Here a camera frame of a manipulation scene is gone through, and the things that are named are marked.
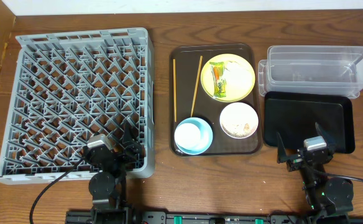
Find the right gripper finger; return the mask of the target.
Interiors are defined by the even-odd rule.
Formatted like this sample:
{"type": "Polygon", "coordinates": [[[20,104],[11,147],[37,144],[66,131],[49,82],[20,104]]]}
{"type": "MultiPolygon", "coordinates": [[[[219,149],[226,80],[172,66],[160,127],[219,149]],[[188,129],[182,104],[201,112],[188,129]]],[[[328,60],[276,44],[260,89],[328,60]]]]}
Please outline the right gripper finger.
{"type": "Polygon", "coordinates": [[[277,163],[284,163],[288,160],[285,146],[282,141],[282,137],[279,132],[277,132],[277,163]]]}
{"type": "Polygon", "coordinates": [[[325,129],[319,123],[315,123],[315,128],[316,128],[317,134],[324,139],[327,146],[335,146],[336,145],[335,139],[329,133],[327,133],[325,131],[325,129]]]}

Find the white bowl with food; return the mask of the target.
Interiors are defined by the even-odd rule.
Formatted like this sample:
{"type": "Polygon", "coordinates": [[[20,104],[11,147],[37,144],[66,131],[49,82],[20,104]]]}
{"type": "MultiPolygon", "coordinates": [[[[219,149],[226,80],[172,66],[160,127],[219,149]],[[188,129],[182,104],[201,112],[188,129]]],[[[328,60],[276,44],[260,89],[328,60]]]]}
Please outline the white bowl with food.
{"type": "Polygon", "coordinates": [[[246,103],[227,105],[219,116],[221,129],[231,138],[244,139],[253,135],[259,127],[259,116],[246,103]]]}

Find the wooden chopstick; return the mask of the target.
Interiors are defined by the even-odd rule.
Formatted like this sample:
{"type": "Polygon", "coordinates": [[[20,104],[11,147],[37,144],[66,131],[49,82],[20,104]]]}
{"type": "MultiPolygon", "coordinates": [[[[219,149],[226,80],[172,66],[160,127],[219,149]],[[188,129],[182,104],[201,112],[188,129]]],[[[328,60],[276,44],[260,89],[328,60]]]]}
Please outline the wooden chopstick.
{"type": "Polygon", "coordinates": [[[177,73],[176,73],[176,60],[173,58],[173,112],[174,122],[177,122],[177,73]]]}
{"type": "Polygon", "coordinates": [[[203,61],[203,56],[201,55],[200,56],[200,61],[199,61],[199,64],[198,64],[198,71],[197,71],[197,74],[196,74],[195,89],[194,89],[193,101],[192,101],[192,105],[191,105],[190,117],[193,117],[193,113],[194,113],[194,109],[195,109],[196,96],[197,96],[197,92],[198,92],[198,84],[199,84],[199,81],[200,81],[202,61],[203,61]]]}

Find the green orange snack wrapper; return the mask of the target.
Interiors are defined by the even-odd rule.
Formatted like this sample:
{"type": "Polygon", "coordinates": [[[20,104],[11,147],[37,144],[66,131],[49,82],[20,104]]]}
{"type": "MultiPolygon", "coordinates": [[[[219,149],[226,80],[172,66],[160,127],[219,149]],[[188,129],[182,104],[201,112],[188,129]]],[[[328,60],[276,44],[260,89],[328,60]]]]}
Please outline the green orange snack wrapper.
{"type": "Polygon", "coordinates": [[[214,97],[226,97],[226,78],[224,76],[224,62],[210,62],[214,81],[214,97]]]}

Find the white paper cup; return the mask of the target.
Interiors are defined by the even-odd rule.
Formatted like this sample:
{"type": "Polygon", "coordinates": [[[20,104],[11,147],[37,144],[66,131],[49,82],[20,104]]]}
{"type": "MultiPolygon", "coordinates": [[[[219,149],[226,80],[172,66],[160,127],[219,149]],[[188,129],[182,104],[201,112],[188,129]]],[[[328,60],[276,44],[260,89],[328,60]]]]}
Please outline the white paper cup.
{"type": "Polygon", "coordinates": [[[200,129],[191,123],[183,123],[175,130],[175,142],[185,148],[192,149],[201,141],[200,129]]]}

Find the white napkin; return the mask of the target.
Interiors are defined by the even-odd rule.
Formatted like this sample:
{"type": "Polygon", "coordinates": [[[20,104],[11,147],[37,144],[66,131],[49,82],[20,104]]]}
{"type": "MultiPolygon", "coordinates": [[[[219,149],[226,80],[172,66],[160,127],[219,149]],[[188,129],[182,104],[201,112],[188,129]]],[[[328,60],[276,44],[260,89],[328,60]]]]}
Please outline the white napkin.
{"type": "Polygon", "coordinates": [[[227,61],[224,69],[227,90],[250,90],[254,84],[254,75],[250,68],[234,61],[227,61]]]}

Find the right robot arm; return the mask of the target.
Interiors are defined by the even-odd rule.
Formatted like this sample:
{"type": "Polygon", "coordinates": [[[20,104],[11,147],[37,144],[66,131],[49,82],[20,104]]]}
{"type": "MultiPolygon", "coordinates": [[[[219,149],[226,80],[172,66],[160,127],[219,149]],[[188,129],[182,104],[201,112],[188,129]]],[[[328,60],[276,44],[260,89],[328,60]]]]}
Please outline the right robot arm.
{"type": "Polygon", "coordinates": [[[345,177],[331,177],[324,165],[336,153],[336,142],[318,123],[317,136],[303,141],[303,147],[288,155],[280,133],[277,133],[277,162],[285,163],[289,172],[299,171],[306,200],[313,210],[327,216],[353,210],[353,184],[345,177]]]}

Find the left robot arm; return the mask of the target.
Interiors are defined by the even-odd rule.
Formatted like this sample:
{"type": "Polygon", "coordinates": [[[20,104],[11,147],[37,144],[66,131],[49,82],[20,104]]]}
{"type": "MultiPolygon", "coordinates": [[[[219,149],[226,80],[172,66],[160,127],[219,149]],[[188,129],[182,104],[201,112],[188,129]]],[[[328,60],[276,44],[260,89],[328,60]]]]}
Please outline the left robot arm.
{"type": "Polygon", "coordinates": [[[128,206],[126,201],[126,169],[138,161],[142,145],[136,140],[129,123],[124,125],[121,139],[124,149],[116,151],[105,134],[95,134],[84,149],[84,160],[98,166],[101,172],[89,182],[93,208],[99,212],[116,211],[128,206]]]}

